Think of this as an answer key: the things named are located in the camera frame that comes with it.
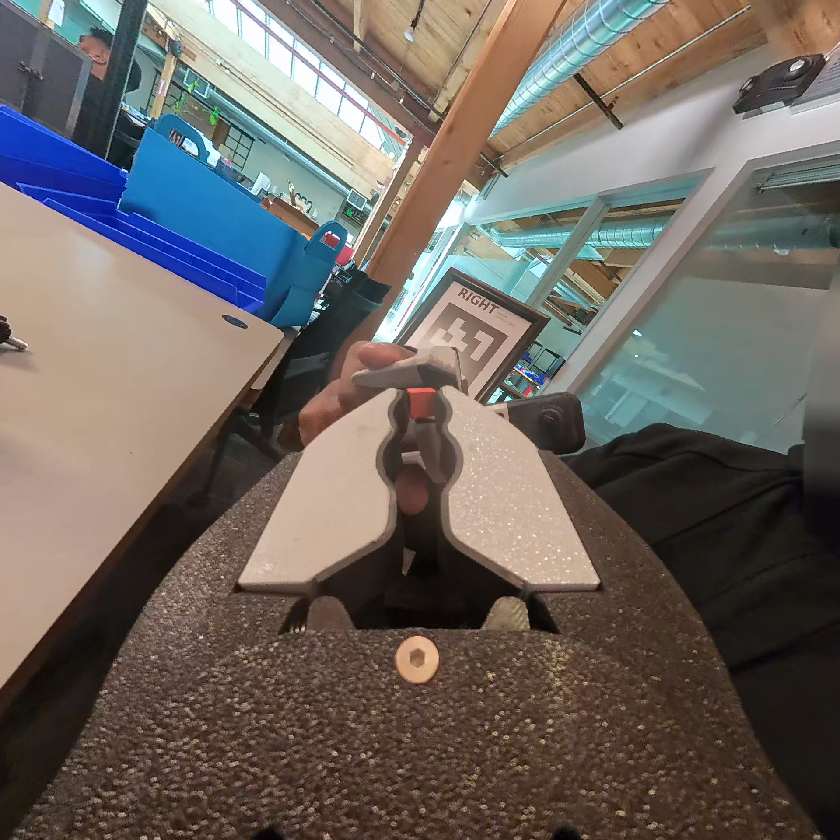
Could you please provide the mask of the dark grey cabinet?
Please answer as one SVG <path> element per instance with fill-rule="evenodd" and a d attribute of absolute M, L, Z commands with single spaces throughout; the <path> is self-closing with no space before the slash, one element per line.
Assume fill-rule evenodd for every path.
<path fill-rule="evenodd" d="M 71 139 L 89 56 L 12 2 L 1 2 L 1 103 Z"/>

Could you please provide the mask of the framed marker sign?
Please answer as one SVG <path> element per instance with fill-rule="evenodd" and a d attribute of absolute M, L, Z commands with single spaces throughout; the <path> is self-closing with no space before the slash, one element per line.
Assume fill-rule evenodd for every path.
<path fill-rule="evenodd" d="M 549 322 L 548 314 L 449 268 L 393 341 L 455 349 L 467 393 L 486 403 Z"/>

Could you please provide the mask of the silver spiral air duct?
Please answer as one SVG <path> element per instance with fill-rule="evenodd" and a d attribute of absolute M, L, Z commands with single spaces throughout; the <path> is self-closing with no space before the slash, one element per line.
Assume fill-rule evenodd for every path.
<path fill-rule="evenodd" d="M 517 121 L 667 4 L 667 1 L 583 3 L 543 44 L 490 136 L 495 137 Z"/>

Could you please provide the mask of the person's right hand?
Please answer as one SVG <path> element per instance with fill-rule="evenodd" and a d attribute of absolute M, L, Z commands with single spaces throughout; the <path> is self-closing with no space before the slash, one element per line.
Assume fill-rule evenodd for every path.
<path fill-rule="evenodd" d="M 380 389 L 362 386 L 355 373 L 379 370 L 409 360 L 415 352 L 392 343 L 356 342 L 346 353 L 340 375 L 305 405 L 298 416 L 301 442 L 308 446 L 325 429 L 377 396 Z M 425 472 L 405 465 L 394 481 L 398 507 L 406 515 L 421 513 L 429 502 L 429 481 Z"/>

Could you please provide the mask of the black wall emergency light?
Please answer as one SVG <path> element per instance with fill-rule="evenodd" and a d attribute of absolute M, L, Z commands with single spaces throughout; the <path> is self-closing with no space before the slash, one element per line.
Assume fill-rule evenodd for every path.
<path fill-rule="evenodd" d="M 826 66 L 824 54 L 784 60 L 745 80 L 731 110 L 746 115 L 788 107 L 819 77 Z"/>

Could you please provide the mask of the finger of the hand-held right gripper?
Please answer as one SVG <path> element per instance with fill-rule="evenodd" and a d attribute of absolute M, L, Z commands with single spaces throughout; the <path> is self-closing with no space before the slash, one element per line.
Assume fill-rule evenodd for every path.
<path fill-rule="evenodd" d="M 418 350 L 410 360 L 414 374 L 410 389 L 440 390 L 452 386 L 461 392 L 459 352 L 450 346 L 431 346 Z"/>
<path fill-rule="evenodd" d="M 435 484 L 448 482 L 445 439 L 433 418 L 411 418 L 402 439 L 402 464 L 422 469 Z"/>

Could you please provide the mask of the wooden support post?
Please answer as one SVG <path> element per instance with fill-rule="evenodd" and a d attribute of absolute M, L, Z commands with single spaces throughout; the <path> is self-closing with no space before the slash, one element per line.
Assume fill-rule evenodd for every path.
<path fill-rule="evenodd" d="M 366 267 L 368 276 L 388 290 L 380 309 L 353 331 L 346 348 L 375 336 L 565 5 L 510 1 L 502 10 Z"/>

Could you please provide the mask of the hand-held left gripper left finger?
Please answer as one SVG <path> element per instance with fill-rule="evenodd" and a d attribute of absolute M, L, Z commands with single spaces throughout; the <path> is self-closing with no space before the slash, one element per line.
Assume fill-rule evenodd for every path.
<path fill-rule="evenodd" d="M 397 514 L 385 452 L 401 433 L 402 401 L 384 390 L 305 448 L 238 578 L 243 591 L 314 594 L 385 546 Z"/>

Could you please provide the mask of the blue plastic storage bin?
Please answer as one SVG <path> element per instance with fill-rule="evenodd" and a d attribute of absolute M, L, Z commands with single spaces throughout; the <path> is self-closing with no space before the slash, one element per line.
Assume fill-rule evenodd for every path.
<path fill-rule="evenodd" d="M 126 173 L 21 113 L 1 106 L 1 181 L 117 203 Z"/>
<path fill-rule="evenodd" d="M 266 277 L 103 198 L 18 182 L 34 198 L 93 232 L 251 314 L 266 295 Z"/>

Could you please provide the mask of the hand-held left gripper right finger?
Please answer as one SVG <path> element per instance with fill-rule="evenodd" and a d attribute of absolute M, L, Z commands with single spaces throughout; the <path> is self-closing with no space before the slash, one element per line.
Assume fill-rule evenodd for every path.
<path fill-rule="evenodd" d="M 449 543 L 523 593 L 593 592 L 600 578 L 538 449 L 452 386 L 439 392 L 453 456 L 441 517 Z"/>

